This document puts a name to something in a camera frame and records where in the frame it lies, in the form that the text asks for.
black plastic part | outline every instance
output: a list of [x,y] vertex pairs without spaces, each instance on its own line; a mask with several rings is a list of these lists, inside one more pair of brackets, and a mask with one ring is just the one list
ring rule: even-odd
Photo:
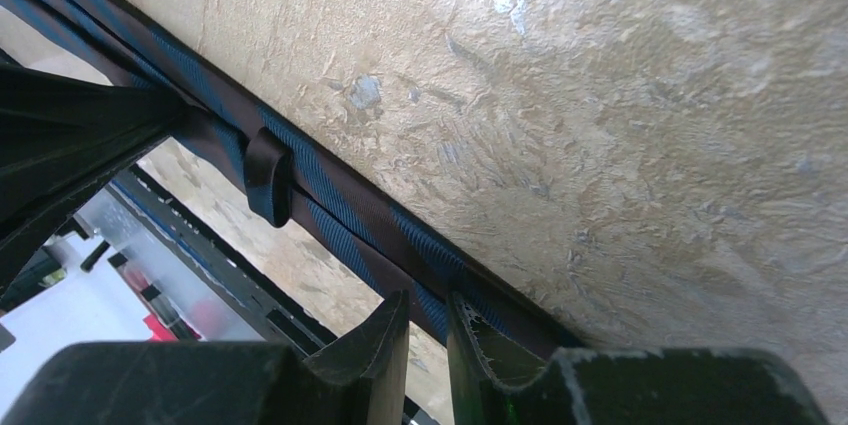
[[80,263],[80,270],[86,273],[90,272],[91,269],[94,268],[94,264],[103,257],[103,254],[105,254],[107,250],[109,250],[109,246],[109,242],[106,240],[100,242],[100,244],[95,247],[94,251],[92,251],[87,257],[85,257],[82,263]]
[[174,93],[0,65],[0,295],[35,250],[119,170],[167,136]]
[[197,340],[197,337],[194,335],[194,330],[192,330],[182,318],[177,318],[177,320],[169,325],[167,329],[173,333],[178,340]]
[[159,289],[156,288],[155,285],[148,285],[148,286],[144,287],[144,290],[142,290],[140,292],[141,298],[143,298],[144,300],[146,300],[148,302],[155,300],[161,294],[162,294],[162,292],[160,292]]
[[294,317],[286,316],[282,310],[275,308],[268,312],[265,318],[273,330],[296,343],[298,348],[306,354],[312,354],[321,349],[321,346],[310,340],[309,335],[292,320]]
[[15,65],[15,66],[19,65],[17,60],[12,58],[12,56],[9,55],[8,53],[6,53],[2,48],[0,48],[0,64]]
[[741,349],[558,349],[547,363],[449,300],[457,425],[521,423],[825,424],[777,357]]
[[106,260],[108,260],[109,265],[112,265],[113,268],[121,268],[127,263],[127,257],[123,253],[116,253]]
[[0,323],[0,352],[11,347],[15,343],[15,336],[12,332],[6,330],[3,324]]
[[62,266],[43,248],[39,248],[0,297],[0,310],[12,311],[18,305],[44,291],[42,280]]
[[408,315],[408,296],[394,294],[306,361],[283,343],[74,345],[39,371],[2,423],[397,425]]
[[272,226],[282,227],[291,219],[293,184],[291,149],[270,130],[261,128],[247,144],[244,156],[244,187],[250,209]]
[[82,225],[80,225],[80,223],[74,217],[71,217],[70,219],[68,219],[68,221],[63,223],[62,226],[56,229],[55,235],[64,237],[70,235],[71,233],[76,233],[83,240],[88,240],[89,238],[91,238],[85,231],[85,229],[82,227]]

